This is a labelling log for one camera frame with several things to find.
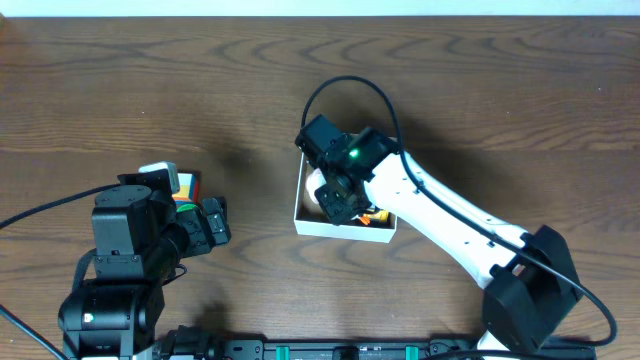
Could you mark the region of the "yellow grey toy truck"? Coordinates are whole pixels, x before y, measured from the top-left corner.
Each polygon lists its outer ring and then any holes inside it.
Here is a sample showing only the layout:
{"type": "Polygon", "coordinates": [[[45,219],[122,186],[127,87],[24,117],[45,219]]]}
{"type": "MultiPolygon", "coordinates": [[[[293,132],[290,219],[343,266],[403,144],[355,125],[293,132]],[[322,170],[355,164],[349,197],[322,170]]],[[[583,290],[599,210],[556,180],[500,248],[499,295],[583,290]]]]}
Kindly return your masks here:
{"type": "Polygon", "coordinates": [[[360,222],[365,226],[387,226],[389,224],[390,212],[387,210],[378,210],[375,212],[367,212],[359,217],[360,222]]]}

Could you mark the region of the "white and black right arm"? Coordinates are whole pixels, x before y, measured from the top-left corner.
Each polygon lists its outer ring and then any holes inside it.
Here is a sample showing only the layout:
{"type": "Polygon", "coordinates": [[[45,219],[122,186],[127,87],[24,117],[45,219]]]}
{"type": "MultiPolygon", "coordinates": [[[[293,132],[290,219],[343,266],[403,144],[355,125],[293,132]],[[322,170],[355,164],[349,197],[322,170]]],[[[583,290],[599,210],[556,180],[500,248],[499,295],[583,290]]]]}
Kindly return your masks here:
{"type": "Polygon", "coordinates": [[[378,130],[342,132],[319,115],[295,140],[320,175],[307,191],[334,226],[386,210],[454,258],[483,291],[480,350],[534,353],[580,301],[564,237],[493,217],[429,175],[378,130]]]}

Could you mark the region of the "white cardboard box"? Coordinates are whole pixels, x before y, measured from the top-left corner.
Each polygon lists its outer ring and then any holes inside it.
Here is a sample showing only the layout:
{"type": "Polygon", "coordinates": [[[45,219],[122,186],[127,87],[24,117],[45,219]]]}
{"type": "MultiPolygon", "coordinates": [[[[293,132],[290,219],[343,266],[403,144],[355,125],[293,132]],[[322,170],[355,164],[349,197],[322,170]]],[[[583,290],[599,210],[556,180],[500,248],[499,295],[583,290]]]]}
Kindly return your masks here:
{"type": "Polygon", "coordinates": [[[359,216],[344,225],[329,222],[319,204],[314,204],[305,189],[307,176],[320,169],[327,181],[344,175],[348,180],[370,180],[373,168],[395,149],[394,142],[377,132],[364,131],[359,135],[338,132],[334,135],[301,134],[296,145],[302,151],[294,226],[298,234],[314,237],[388,243],[396,233],[397,217],[390,212],[387,226],[365,226],[359,216]]]}

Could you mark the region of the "green round spinner toy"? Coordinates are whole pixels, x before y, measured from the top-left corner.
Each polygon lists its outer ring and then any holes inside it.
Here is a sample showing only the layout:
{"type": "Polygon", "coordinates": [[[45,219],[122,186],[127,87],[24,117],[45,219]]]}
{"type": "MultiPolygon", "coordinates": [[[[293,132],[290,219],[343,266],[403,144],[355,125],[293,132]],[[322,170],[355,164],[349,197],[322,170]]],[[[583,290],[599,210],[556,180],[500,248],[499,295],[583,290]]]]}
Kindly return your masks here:
{"type": "Polygon", "coordinates": [[[181,204],[176,211],[177,212],[187,212],[187,211],[195,211],[199,210],[199,206],[195,203],[185,203],[181,204]]]}

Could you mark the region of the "multicoloured puzzle cube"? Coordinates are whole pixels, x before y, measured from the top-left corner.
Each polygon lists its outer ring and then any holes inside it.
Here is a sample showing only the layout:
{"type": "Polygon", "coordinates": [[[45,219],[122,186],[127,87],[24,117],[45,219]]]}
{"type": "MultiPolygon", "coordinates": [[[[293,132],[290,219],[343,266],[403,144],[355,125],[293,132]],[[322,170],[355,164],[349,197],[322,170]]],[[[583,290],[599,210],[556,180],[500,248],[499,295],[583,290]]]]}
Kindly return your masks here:
{"type": "Polygon", "coordinates": [[[179,191],[172,195],[176,203],[196,203],[199,195],[199,180],[195,174],[179,173],[179,191]]]}

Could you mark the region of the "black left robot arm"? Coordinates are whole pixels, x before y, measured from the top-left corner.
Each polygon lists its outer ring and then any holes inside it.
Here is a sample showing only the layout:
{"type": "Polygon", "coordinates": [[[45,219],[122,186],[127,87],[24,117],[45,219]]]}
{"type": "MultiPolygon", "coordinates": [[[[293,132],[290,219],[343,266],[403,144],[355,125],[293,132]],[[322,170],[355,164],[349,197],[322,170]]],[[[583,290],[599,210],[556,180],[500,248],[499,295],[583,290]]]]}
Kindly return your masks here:
{"type": "Polygon", "coordinates": [[[76,282],[60,307],[63,352],[130,359],[153,345],[163,287],[182,259],[230,241],[227,202],[214,197],[178,210],[164,189],[120,185],[97,196],[92,223],[96,276],[76,282]]]}

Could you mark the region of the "pink duck figurine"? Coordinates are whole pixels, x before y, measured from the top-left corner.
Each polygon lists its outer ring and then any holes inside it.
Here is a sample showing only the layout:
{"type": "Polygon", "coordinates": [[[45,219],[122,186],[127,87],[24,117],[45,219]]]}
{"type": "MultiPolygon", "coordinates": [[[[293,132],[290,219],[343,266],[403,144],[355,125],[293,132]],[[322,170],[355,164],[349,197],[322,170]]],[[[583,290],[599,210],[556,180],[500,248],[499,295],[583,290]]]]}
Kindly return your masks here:
{"type": "Polygon", "coordinates": [[[319,204],[319,200],[317,199],[315,192],[325,184],[326,180],[320,169],[313,170],[305,180],[306,192],[310,200],[316,205],[319,204]]]}

